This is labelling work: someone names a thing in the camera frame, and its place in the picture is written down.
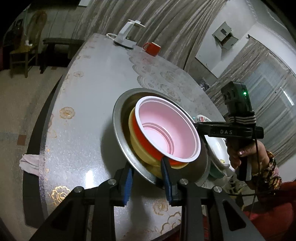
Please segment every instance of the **pink bowl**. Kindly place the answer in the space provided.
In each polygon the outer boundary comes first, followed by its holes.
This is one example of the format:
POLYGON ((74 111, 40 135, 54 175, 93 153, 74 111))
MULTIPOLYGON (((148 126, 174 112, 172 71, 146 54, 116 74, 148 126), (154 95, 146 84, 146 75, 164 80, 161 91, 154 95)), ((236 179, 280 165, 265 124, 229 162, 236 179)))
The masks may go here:
POLYGON ((191 162, 200 154, 200 138, 192 121, 177 106, 156 96, 138 100, 137 124, 146 139, 162 154, 191 162))

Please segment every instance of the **red bowl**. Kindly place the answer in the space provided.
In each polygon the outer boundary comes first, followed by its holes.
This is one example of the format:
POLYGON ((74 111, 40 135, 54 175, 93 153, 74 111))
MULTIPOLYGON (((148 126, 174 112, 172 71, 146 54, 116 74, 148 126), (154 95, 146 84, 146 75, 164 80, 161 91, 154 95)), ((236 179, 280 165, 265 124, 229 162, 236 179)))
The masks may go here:
MULTIPOLYGON (((135 113, 133 113, 133 130, 136 134, 136 137, 140 144, 144 147, 144 149, 155 159, 161 161, 163 158, 163 154, 159 152, 154 146, 150 144, 150 142, 146 139, 146 137, 143 135, 142 131, 140 130, 138 123, 136 121, 136 116, 135 113)), ((172 166, 177 166, 177 165, 183 165, 183 162, 175 161, 172 159, 169 159, 169 162, 172 166)))

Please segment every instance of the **red mug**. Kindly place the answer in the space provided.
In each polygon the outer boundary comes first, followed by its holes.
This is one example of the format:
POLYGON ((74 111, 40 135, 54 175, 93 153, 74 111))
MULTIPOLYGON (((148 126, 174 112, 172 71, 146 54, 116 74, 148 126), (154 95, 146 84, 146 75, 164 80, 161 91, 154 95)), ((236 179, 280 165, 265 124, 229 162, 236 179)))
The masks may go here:
POLYGON ((160 46, 157 45, 156 43, 146 43, 143 45, 143 49, 146 51, 146 53, 152 55, 152 56, 156 56, 158 55, 159 51, 160 51, 160 46))

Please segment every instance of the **stacked bowls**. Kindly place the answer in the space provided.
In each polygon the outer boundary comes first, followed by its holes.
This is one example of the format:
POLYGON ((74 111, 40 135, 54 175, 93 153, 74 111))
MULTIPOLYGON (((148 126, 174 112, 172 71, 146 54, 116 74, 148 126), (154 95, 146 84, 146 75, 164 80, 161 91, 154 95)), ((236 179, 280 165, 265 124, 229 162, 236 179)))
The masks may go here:
POLYGON ((160 161, 169 158, 180 169, 197 159, 201 144, 192 121, 171 102, 145 96, 138 100, 128 119, 131 145, 147 169, 161 177, 160 161))

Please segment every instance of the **stainless steel bowl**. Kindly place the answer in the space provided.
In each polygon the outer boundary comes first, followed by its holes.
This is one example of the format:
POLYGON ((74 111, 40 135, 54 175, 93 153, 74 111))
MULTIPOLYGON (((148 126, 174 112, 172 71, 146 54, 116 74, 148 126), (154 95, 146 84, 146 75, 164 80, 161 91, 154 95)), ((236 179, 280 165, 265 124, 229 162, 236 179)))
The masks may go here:
MULTIPOLYGON (((126 91, 118 98, 115 103, 113 109, 113 128, 122 152, 124 153, 128 162, 133 166, 133 168, 138 171, 138 173, 140 173, 147 181, 155 184, 158 187, 162 187, 162 180, 146 169, 145 166, 147 164, 135 154, 130 142, 128 117, 132 109, 136 106, 137 101, 144 96, 158 96, 166 99, 180 108, 191 120, 192 118, 168 96, 158 91, 144 88, 137 88, 126 91)), ((199 157, 195 161, 190 162, 186 167, 178 170, 183 178, 186 178, 191 182, 195 182, 198 186, 201 186, 205 182, 210 171, 210 162, 207 155, 207 149, 202 138, 200 138, 200 142, 201 152, 199 157)))

